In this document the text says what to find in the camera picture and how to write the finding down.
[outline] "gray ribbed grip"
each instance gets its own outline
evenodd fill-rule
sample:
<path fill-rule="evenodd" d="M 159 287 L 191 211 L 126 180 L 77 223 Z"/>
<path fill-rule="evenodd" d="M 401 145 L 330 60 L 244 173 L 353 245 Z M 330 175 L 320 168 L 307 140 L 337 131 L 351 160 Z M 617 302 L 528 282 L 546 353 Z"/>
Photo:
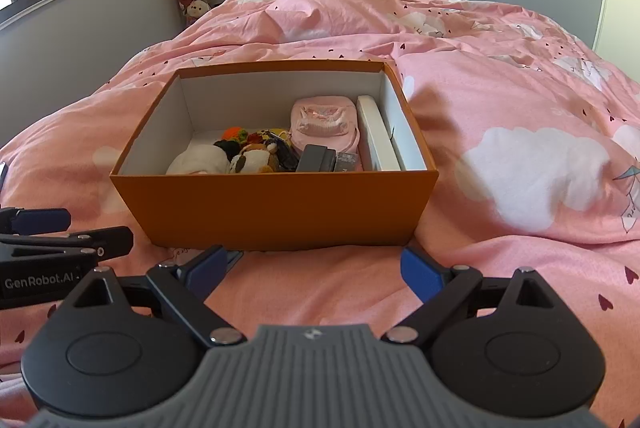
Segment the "gray ribbed grip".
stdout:
<path fill-rule="evenodd" d="M 586 408 L 539 421 L 481 411 L 444 388 L 418 348 L 380 342 L 366 325 L 263 326 L 251 342 L 211 349 L 151 410 L 110 421 L 43 411 L 28 427 L 605 428 Z"/>

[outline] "pink duvet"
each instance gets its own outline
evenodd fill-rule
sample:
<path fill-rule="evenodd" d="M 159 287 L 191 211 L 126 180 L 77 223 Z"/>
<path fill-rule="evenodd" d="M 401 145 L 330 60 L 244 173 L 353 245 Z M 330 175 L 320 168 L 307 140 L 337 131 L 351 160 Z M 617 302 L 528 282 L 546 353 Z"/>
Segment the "pink duvet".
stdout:
<path fill-rule="evenodd" d="M 519 6 L 228 0 L 6 145 L 2 204 L 66 207 L 74 230 L 128 225 L 136 246 L 111 265 L 143 273 L 167 250 L 150 245 L 108 174 L 146 108 L 181 66 L 283 58 L 389 62 L 440 170 L 418 240 L 442 264 L 489 276 L 539 270 L 606 355 L 593 411 L 613 428 L 640 415 L 640 85 Z M 418 306 L 399 253 L 249 253 L 207 304 L 248 336 L 260 323 L 367 322 L 380 334 Z M 33 413 L 9 373 L 50 310 L 0 313 L 0 417 Z"/>

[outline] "door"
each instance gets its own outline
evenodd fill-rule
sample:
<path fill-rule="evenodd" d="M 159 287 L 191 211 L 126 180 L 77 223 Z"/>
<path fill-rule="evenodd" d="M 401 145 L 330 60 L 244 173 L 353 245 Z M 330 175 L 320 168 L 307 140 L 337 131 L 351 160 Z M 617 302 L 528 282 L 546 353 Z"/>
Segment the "door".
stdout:
<path fill-rule="evenodd" d="M 640 0 L 605 0 L 594 49 L 640 83 Z"/>

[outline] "open cardboard box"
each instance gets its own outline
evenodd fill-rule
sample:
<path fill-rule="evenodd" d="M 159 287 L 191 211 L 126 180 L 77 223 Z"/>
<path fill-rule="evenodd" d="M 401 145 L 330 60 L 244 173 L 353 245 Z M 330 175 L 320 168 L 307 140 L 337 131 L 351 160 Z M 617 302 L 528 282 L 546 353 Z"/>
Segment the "open cardboard box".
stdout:
<path fill-rule="evenodd" d="M 300 98 L 373 97 L 401 171 L 165 175 L 190 142 L 228 127 L 290 126 Z M 362 157 L 367 153 L 361 142 Z M 383 62 L 282 60 L 178 70 L 136 128 L 111 180 L 158 246 L 288 250 L 404 245 L 438 178 L 393 70 Z"/>

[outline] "black circular housing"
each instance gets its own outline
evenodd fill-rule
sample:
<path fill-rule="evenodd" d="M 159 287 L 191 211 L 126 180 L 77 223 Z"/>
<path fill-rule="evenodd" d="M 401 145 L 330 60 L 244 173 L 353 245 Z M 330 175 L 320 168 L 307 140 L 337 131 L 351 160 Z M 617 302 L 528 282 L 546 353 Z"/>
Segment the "black circular housing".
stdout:
<path fill-rule="evenodd" d="M 114 418 L 178 392 L 201 359 L 177 326 L 104 305 L 60 309 L 22 357 L 38 406 L 65 416 Z"/>
<path fill-rule="evenodd" d="M 472 318 L 441 334 L 430 350 L 440 381 L 458 397 L 497 414 L 545 418 L 590 404 L 604 358 L 574 318 L 517 307 Z"/>

